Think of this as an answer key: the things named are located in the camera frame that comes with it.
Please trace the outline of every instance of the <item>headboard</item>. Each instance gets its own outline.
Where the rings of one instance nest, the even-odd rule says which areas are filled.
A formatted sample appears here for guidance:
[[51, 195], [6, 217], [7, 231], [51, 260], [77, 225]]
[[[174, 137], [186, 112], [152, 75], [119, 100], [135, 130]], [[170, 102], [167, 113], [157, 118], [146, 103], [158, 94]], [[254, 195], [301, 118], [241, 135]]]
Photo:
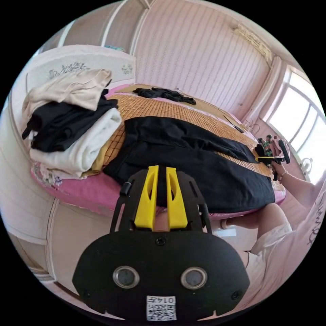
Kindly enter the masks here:
[[18, 76], [11, 91], [11, 108], [18, 131], [21, 107], [26, 94], [53, 77], [86, 69], [112, 71], [111, 87], [135, 82], [136, 58], [114, 49], [93, 45], [69, 45], [43, 52], [32, 58]]

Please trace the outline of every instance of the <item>beige clothing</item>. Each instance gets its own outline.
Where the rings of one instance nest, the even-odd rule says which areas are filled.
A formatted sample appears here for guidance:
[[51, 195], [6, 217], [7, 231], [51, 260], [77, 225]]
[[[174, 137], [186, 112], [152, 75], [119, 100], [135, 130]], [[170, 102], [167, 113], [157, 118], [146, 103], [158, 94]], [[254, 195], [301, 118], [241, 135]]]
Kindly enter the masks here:
[[66, 102], [96, 111], [103, 89], [111, 80], [111, 71], [84, 70], [59, 75], [27, 94], [22, 107], [22, 132], [32, 113], [48, 102]]

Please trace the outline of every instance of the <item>striped wallpaper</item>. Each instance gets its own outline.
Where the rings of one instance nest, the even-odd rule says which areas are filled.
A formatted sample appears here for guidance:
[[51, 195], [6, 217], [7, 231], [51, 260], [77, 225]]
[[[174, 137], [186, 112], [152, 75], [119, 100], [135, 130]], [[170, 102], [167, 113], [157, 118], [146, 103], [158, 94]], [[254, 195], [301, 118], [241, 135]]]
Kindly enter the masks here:
[[175, 89], [242, 118], [269, 67], [232, 32], [228, 15], [184, 0], [156, 0], [136, 48], [137, 82]]

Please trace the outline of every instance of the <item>folded white towel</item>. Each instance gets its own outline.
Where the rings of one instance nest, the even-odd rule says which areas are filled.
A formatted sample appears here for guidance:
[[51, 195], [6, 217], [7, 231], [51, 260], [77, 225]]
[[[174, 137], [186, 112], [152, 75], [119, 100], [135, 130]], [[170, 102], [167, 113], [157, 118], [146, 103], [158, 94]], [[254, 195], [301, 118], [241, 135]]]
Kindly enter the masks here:
[[58, 169], [73, 177], [80, 177], [91, 168], [101, 147], [117, 130], [121, 121], [118, 110], [112, 108], [64, 152], [44, 153], [31, 148], [30, 157], [48, 169]]

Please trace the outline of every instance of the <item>black clothing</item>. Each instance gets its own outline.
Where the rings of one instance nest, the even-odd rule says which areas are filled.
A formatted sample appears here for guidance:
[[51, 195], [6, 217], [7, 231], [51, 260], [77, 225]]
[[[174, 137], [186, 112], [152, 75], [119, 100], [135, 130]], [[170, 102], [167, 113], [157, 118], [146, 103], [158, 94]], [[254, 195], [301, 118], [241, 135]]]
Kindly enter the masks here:
[[77, 141], [108, 110], [118, 107], [116, 99], [107, 100], [102, 92], [97, 110], [91, 111], [65, 102], [49, 102], [37, 108], [22, 134], [22, 138], [37, 131], [31, 147], [42, 152], [65, 151]]
[[196, 105], [196, 101], [191, 97], [186, 97], [180, 94], [177, 91], [172, 91], [170, 89], [165, 88], [136, 88], [134, 93], [137, 93], [139, 96], [146, 97], [146, 98], [155, 98], [155, 97], [162, 97], [166, 99], [170, 99], [175, 102], [186, 102], [189, 104]]
[[249, 148], [191, 123], [165, 117], [125, 121], [126, 138], [104, 173], [119, 184], [131, 175], [159, 165], [157, 205], [166, 207], [165, 167], [193, 177], [210, 213], [234, 213], [275, 202], [271, 179], [248, 170], [214, 151], [257, 163]]
[[257, 152], [258, 156], [265, 156], [265, 150], [260, 144], [257, 144], [255, 151]]

